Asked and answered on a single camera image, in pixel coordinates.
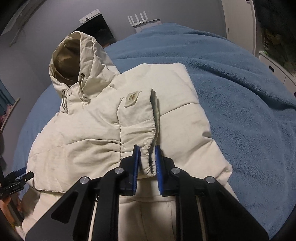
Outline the blue fleece bed blanket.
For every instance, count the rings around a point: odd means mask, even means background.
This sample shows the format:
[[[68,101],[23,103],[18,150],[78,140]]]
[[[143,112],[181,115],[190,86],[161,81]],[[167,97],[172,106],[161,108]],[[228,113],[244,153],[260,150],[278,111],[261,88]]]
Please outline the blue fleece bed blanket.
[[[120,73],[140,64],[185,66],[232,166],[228,191],[243,213],[209,201],[215,240],[269,240],[295,206],[295,97],[248,51],[212,33],[162,24],[103,48]]]

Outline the white drawer cabinet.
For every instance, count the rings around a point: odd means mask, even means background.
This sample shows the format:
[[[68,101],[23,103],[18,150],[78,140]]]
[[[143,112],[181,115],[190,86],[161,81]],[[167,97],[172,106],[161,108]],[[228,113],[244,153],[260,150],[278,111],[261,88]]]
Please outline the white drawer cabinet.
[[[289,73],[284,67],[278,64],[263,51],[259,52],[259,60],[264,63],[270,69],[273,75],[283,83],[288,91],[295,96],[295,76]]]

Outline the cream hooded puffer jacket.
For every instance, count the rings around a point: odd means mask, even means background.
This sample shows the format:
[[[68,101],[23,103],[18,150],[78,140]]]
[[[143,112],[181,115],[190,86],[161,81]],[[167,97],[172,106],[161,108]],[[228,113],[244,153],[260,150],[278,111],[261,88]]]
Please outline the cream hooded puffer jacket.
[[[120,240],[174,240],[175,200],[161,197],[155,146],[191,176],[214,177],[228,191],[232,166],[211,137],[210,123],[181,63],[140,64],[120,73],[94,37],[69,34],[49,64],[60,110],[37,135],[22,198],[25,237],[81,177],[102,177],[140,147],[137,192],[119,200]]]

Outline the white door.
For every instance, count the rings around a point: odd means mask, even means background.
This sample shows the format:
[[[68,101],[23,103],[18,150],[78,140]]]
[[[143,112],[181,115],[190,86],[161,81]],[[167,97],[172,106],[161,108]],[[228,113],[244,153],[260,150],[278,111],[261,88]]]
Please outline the white door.
[[[253,1],[223,0],[227,39],[255,54],[256,17]]]

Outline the wooden shelf with flowers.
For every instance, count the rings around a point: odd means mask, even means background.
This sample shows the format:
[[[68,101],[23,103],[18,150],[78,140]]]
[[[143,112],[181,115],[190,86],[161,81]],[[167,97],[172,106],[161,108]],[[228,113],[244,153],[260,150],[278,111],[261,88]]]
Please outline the wooden shelf with flowers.
[[[13,105],[8,104],[5,114],[1,116],[1,130],[0,130],[1,133],[4,131],[4,128],[6,126],[6,123],[8,122],[8,119],[10,118],[13,110],[15,109],[19,101],[20,101],[20,98],[17,98]]]

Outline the black wall monitor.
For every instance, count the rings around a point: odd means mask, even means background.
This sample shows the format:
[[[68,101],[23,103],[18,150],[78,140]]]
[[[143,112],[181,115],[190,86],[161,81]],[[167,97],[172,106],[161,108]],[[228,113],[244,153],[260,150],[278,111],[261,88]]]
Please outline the black wall monitor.
[[[104,48],[116,42],[116,39],[102,14],[86,21],[80,27],[75,29],[75,31],[83,32],[94,37]]]

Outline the teal curtain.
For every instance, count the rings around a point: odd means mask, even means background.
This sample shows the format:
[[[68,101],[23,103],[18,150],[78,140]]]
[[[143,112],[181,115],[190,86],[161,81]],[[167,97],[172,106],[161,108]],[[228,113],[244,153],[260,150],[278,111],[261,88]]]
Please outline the teal curtain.
[[[0,114],[4,115],[9,105],[15,104],[15,99],[8,92],[2,81],[0,80]]]

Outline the white wifi router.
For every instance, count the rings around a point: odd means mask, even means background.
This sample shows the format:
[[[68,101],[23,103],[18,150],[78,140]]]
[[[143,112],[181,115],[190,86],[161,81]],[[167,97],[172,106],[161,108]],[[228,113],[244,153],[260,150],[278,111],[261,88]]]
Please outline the white wifi router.
[[[140,12],[139,15],[134,14],[127,16],[127,19],[130,25],[134,28],[136,33],[139,33],[144,29],[162,24],[160,18],[149,20],[147,13],[145,11]]]

